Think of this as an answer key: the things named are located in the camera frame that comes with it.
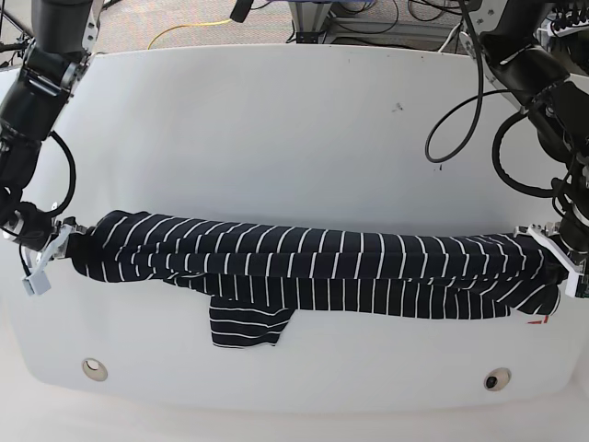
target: circular hole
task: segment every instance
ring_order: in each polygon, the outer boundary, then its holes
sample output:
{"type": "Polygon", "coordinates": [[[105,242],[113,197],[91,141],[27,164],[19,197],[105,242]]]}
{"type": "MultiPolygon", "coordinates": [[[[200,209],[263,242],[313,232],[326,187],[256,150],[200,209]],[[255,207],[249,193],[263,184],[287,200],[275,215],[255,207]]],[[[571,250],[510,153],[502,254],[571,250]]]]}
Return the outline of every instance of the circular hole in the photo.
{"type": "Polygon", "coordinates": [[[91,370],[98,370],[100,368],[100,363],[95,360],[95,359],[88,359],[86,361],[86,365],[88,366],[88,368],[90,368],[91,370]]]}
{"type": "Polygon", "coordinates": [[[109,376],[107,368],[100,361],[91,357],[82,362],[82,371],[87,377],[96,382],[103,382],[109,376]]]}
{"type": "Polygon", "coordinates": [[[485,386],[488,390],[494,388],[497,385],[497,378],[495,376],[489,376],[485,381],[485,386]]]}
{"type": "Polygon", "coordinates": [[[501,391],[512,380],[512,372],[509,368],[497,368],[487,375],[484,381],[488,391],[501,391]]]}

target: white table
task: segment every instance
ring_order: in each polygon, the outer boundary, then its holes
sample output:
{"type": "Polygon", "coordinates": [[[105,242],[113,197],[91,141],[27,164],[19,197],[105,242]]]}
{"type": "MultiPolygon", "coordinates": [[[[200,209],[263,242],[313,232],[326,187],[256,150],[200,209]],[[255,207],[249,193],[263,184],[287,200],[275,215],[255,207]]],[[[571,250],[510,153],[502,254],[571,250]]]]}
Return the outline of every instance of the white table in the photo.
{"type": "MultiPolygon", "coordinates": [[[[0,75],[0,93],[12,77],[0,75]]],[[[422,235],[556,219],[549,202],[511,191],[492,170],[492,136],[514,111],[500,97],[485,101],[459,157],[442,168],[423,157],[432,125],[475,90],[469,59],[436,53],[279,45],[99,57],[57,125],[79,176],[66,215],[91,225],[110,210],[147,210],[422,235]]],[[[456,145],[471,112],[441,129],[434,155],[456,145]]],[[[504,142],[519,180],[564,175],[530,124],[504,142]]],[[[65,194],[65,171],[47,142],[26,196],[48,209],[65,194]]],[[[464,322],[297,311],[278,346],[221,349],[205,296],[158,282],[104,285],[54,262],[53,290],[31,298],[14,245],[1,244],[0,257],[33,376],[201,408],[383,412],[531,398],[569,382],[589,324],[589,302],[569,299],[542,325],[517,314],[464,322]],[[105,364],[106,382],[85,377],[86,357],[105,364]],[[514,378],[487,392],[483,379],[500,366],[514,378]]]]}

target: striped shirt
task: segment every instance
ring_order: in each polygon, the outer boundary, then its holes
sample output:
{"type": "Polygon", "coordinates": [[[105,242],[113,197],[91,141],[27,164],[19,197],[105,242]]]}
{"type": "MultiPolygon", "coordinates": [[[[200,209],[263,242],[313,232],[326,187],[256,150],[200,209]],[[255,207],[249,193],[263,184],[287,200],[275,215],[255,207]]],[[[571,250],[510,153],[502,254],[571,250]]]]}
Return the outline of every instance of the striped shirt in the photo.
{"type": "Polygon", "coordinates": [[[276,344],[296,309],[428,320],[552,314],[562,270],[533,239],[415,237],[128,214],[78,237],[92,279],[162,280],[211,297],[213,342],[276,344]]]}

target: white surface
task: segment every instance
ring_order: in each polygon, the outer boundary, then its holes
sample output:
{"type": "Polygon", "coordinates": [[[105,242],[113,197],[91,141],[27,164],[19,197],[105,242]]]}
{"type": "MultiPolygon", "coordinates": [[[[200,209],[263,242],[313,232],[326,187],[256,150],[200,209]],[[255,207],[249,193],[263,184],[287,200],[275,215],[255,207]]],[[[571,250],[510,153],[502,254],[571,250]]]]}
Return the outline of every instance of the white surface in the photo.
{"type": "Polygon", "coordinates": [[[572,382],[532,401],[421,413],[284,415],[133,403],[43,385],[0,315],[3,442],[584,442],[589,401],[572,382]]]}
{"type": "MultiPolygon", "coordinates": [[[[10,74],[0,76],[6,89],[10,74]]],[[[491,167],[491,139],[514,110],[485,101],[469,147],[442,169],[423,157],[432,125],[475,88],[467,58],[357,47],[223,47],[98,58],[58,132],[79,173],[67,215],[108,211],[425,235],[509,231],[555,219],[491,167]]],[[[580,87],[589,88],[587,79],[580,87]]],[[[471,109],[434,142],[461,139],[471,109]]],[[[548,185],[564,168],[520,124],[505,167],[548,185]]],[[[65,193],[65,161],[43,148],[27,196],[65,193]]],[[[587,334],[589,303],[563,299],[548,324],[296,312],[277,347],[220,349],[208,299],[157,282],[104,285],[69,262],[48,268],[53,290],[26,297],[16,248],[0,245],[3,292],[30,372],[73,389],[203,408],[294,412],[420,410],[560,390],[587,334]],[[109,379],[87,379],[93,357],[109,379]],[[499,366],[513,381],[482,388],[499,366]]]]}

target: black cable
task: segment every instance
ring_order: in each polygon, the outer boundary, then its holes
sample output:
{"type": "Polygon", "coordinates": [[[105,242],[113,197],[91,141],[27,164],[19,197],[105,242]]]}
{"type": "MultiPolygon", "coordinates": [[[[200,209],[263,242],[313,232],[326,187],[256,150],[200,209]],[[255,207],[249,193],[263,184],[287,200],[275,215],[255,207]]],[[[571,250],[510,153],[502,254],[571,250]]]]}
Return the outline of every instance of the black cable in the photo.
{"type": "Polygon", "coordinates": [[[411,3],[416,3],[418,5],[430,6],[434,9],[437,9],[439,11],[444,11],[446,14],[451,14],[453,16],[461,16],[462,15],[460,12],[457,12],[457,10],[460,8],[460,6],[440,6],[440,5],[436,5],[434,3],[430,3],[427,0],[409,0],[409,1],[411,3]]]}
{"type": "Polygon", "coordinates": [[[22,244],[18,244],[18,256],[20,257],[20,263],[22,264],[22,270],[25,271],[26,276],[30,276],[30,270],[25,262],[25,259],[22,257],[22,244]]]}
{"type": "Polygon", "coordinates": [[[360,9],[348,9],[346,6],[343,5],[343,3],[339,3],[339,5],[340,8],[343,9],[348,15],[357,16],[358,14],[369,11],[370,9],[375,7],[376,2],[377,0],[374,0],[372,2],[365,2],[360,9]]]}
{"type": "Polygon", "coordinates": [[[6,0],[2,0],[2,11],[0,11],[0,40],[2,40],[2,23],[4,22],[4,10],[6,9],[6,0]]]}
{"type": "Polygon", "coordinates": [[[70,203],[72,202],[72,198],[74,198],[75,161],[74,161],[74,156],[72,155],[72,151],[70,151],[70,148],[67,146],[67,144],[65,143],[65,141],[62,139],[61,136],[59,136],[54,131],[51,131],[49,133],[49,136],[51,138],[53,138],[53,140],[55,140],[55,143],[57,143],[59,145],[59,147],[63,150],[65,157],[67,158],[67,164],[70,169],[70,180],[69,180],[67,194],[65,195],[64,201],[61,204],[59,204],[59,206],[57,206],[57,208],[55,208],[47,213],[47,215],[49,217],[54,218],[57,215],[61,215],[64,212],[64,210],[67,208],[67,206],[70,205],[70,203]]]}
{"type": "Polygon", "coordinates": [[[260,9],[263,9],[263,8],[264,8],[264,7],[266,7],[267,5],[270,5],[271,3],[273,3],[273,2],[267,2],[267,3],[264,3],[262,6],[258,6],[258,7],[252,7],[252,8],[250,9],[250,11],[258,11],[258,10],[260,10],[260,9]]]}
{"type": "Polygon", "coordinates": [[[409,11],[409,14],[413,18],[415,18],[417,21],[424,21],[424,22],[435,21],[438,18],[440,18],[443,14],[445,14],[444,10],[438,9],[438,13],[435,16],[433,16],[431,18],[421,18],[421,17],[418,17],[417,14],[415,14],[415,10],[413,9],[413,5],[415,5],[414,2],[412,2],[411,0],[407,0],[407,10],[409,11]]]}
{"type": "Polygon", "coordinates": [[[535,196],[536,198],[552,198],[554,196],[553,189],[540,189],[538,187],[522,184],[521,182],[518,182],[510,177],[501,165],[500,151],[503,137],[515,124],[524,120],[526,117],[527,115],[525,113],[516,112],[514,115],[505,120],[497,130],[497,134],[495,134],[495,138],[493,139],[493,148],[491,152],[493,167],[495,168],[499,178],[501,178],[505,184],[515,191],[528,196],[535,196]]]}
{"type": "Polygon", "coordinates": [[[393,0],[393,5],[395,6],[395,10],[397,11],[397,14],[395,16],[395,21],[388,28],[383,29],[383,30],[379,30],[378,32],[361,32],[360,30],[355,30],[355,29],[347,28],[347,27],[343,26],[341,23],[337,23],[337,22],[335,23],[335,25],[339,26],[340,28],[346,29],[349,32],[353,32],[354,34],[363,34],[363,35],[384,34],[385,32],[389,32],[391,29],[393,29],[395,27],[395,25],[397,25],[397,23],[398,23],[398,5],[397,5],[397,1],[396,0],[393,0]]]}
{"type": "Polygon", "coordinates": [[[418,49],[415,48],[411,48],[410,46],[407,46],[405,44],[384,44],[384,43],[374,43],[372,41],[367,41],[367,40],[363,40],[363,39],[358,39],[356,37],[338,37],[337,39],[335,39],[333,43],[335,43],[337,40],[352,40],[352,41],[358,41],[359,43],[363,43],[363,44],[368,44],[370,46],[376,46],[378,48],[400,48],[400,49],[411,49],[413,51],[418,51],[418,49]]]}
{"type": "Polygon", "coordinates": [[[427,135],[427,139],[425,140],[425,157],[428,159],[428,161],[430,161],[432,163],[444,163],[445,161],[458,155],[462,151],[462,149],[464,149],[466,147],[466,145],[470,141],[470,138],[472,138],[472,135],[475,133],[475,130],[477,129],[477,124],[479,124],[480,112],[482,111],[482,99],[484,97],[484,95],[483,95],[484,78],[483,78],[482,54],[481,54],[481,49],[480,49],[479,38],[477,37],[477,33],[475,32],[474,26],[472,24],[472,20],[470,19],[470,15],[468,14],[467,6],[464,3],[465,0],[457,0],[457,1],[460,4],[460,8],[462,9],[464,21],[467,24],[468,34],[470,35],[470,38],[472,40],[472,46],[473,46],[474,52],[475,52],[475,59],[477,61],[477,75],[478,75],[478,81],[479,81],[479,88],[478,88],[478,92],[477,92],[477,108],[475,109],[475,114],[472,118],[472,123],[470,124],[470,128],[468,129],[467,135],[464,137],[464,140],[462,140],[462,142],[458,145],[458,147],[456,149],[454,149],[448,155],[445,155],[440,158],[434,158],[430,155],[430,143],[432,142],[432,138],[433,138],[433,135],[435,134],[435,131],[440,126],[440,122],[438,122],[433,127],[433,129],[427,135]]]}

